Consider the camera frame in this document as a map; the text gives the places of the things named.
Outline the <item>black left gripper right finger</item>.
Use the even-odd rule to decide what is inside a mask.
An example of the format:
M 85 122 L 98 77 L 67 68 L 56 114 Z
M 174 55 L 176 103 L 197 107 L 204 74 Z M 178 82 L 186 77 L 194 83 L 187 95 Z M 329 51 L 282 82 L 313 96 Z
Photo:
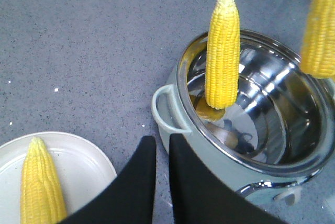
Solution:
M 180 133 L 170 135 L 169 181 L 175 223 L 282 223 L 226 186 Z

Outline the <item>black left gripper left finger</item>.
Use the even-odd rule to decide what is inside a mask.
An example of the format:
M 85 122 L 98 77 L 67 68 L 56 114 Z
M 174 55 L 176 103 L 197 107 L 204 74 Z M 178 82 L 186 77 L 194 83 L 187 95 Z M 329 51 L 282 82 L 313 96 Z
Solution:
M 132 157 L 113 182 L 62 223 L 151 223 L 156 153 L 155 138 L 142 137 Z

